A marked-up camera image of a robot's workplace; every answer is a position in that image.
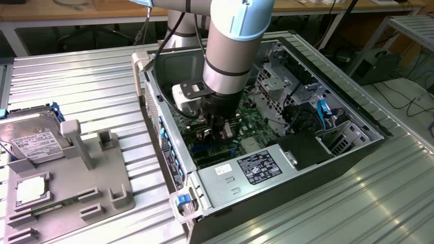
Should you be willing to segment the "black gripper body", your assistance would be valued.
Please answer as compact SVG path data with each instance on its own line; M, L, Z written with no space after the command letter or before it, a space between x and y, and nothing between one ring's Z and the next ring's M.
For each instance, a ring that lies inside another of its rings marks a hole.
M222 117L229 118L238 110L242 99L242 92L235 94L219 94L214 93L206 95L202 99L202 109L206 117Z

